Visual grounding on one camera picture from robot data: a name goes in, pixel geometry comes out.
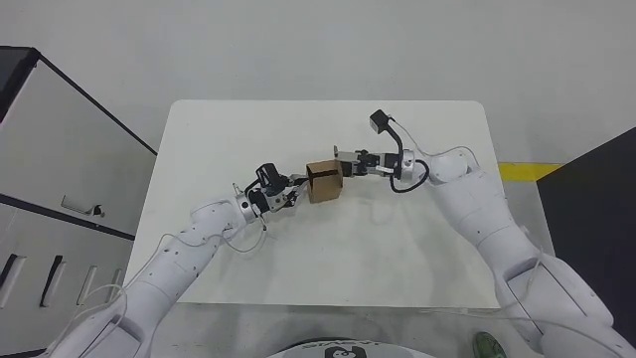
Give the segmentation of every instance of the white tabletop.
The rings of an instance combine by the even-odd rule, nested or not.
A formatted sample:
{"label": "white tabletop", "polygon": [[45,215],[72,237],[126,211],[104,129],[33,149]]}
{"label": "white tabletop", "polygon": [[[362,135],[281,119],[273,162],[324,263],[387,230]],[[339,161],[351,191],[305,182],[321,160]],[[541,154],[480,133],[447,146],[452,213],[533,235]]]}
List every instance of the white tabletop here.
{"label": "white tabletop", "polygon": [[[341,150],[392,152],[369,115],[392,114],[423,149],[470,146],[486,171],[499,174],[483,107],[474,101],[176,102],[164,131],[126,281],[159,237],[189,224],[190,210],[246,186],[273,162],[282,174]],[[404,147],[412,144],[403,137]],[[253,245],[254,224],[235,240]],[[426,188],[395,194],[389,181],[345,179],[336,201],[270,216],[254,252],[228,247],[181,297],[182,302],[349,306],[497,307],[492,276],[475,249],[441,217]]]}

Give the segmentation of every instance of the yellow stripe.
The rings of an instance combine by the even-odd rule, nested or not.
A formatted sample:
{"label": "yellow stripe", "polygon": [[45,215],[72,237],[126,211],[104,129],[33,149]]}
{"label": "yellow stripe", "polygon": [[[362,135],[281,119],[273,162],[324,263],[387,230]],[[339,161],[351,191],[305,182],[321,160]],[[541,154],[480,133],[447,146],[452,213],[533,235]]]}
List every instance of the yellow stripe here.
{"label": "yellow stripe", "polygon": [[554,163],[499,162],[499,173],[504,181],[537,181],[560,167]]}

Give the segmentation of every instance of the cabinet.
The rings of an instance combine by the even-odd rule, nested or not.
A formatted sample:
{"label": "cabinet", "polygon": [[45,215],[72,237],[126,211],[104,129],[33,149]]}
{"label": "cabinet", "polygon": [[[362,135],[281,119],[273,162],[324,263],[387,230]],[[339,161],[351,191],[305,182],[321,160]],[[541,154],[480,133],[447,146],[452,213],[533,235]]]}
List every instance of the cabinet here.
{"label": "cabinet", "polygon": [[35,49],[0,48],[0,122],[6,355],[46,347],[81,295],[123,281],[156,152]]}

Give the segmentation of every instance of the brown box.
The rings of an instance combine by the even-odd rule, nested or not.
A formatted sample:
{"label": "brown box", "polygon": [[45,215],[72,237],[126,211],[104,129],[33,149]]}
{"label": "brown box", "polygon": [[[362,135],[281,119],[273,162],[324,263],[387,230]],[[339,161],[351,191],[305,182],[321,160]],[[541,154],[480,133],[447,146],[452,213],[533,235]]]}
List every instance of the brown box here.
{"label": "brown box", "polygon": [[337,160],[307,163],[309,202],[337,199],[342,191],[342,166]]}

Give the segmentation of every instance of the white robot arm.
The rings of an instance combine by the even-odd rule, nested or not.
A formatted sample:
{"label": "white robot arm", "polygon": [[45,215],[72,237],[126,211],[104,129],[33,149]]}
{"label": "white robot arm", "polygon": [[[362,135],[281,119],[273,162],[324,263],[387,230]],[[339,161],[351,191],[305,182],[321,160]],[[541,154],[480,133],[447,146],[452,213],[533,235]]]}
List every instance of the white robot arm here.
{"label": "white robot arm", "polygon": [[[389,126],[390,119],[378,111],[371,117],[372,126],[377,133],[389,132],[398,153],[342,152],[336,148],[345,176],[388,176],[399,193],[428,181],[426,188],[449,224],[492,270],[497,299],[506,316],[523,318],[512,323],[537,352],[548,358],[636,358],[636,350],[612,329],[612,315],[593,290],[566,263],[538,250],[515,224],[496,180],[479,167],[472,151],[458,147],[436,155],[422,152],[416,158],[402,148]],[[230,240],[247,224],[262,219],[262,213],[293,206],[307,181],[298,175],[281,176],[272,164],[263,165],[256,174],[258,179],[245,193],[237,191],[231,198],[194,211],[193,224],[157,253],[124,294],[69,335],[63,332],[45,355],[148,357],[157,326],[224,239]],[[395,179],[416,182],[399,189]],[[386,346],[378,348],[386,351]],[[312,351],[293,356],[313,356]]]}
{"label": "white robot arm", "polygon": [[470,157],[458,148],[431,158],[429,188],[453,229],[491,269],[506,316],[528,319],[512,321],[522,337],[547,357],[636,357],[594,291],[565,262],[530,242],[493,177],[467,163]]}

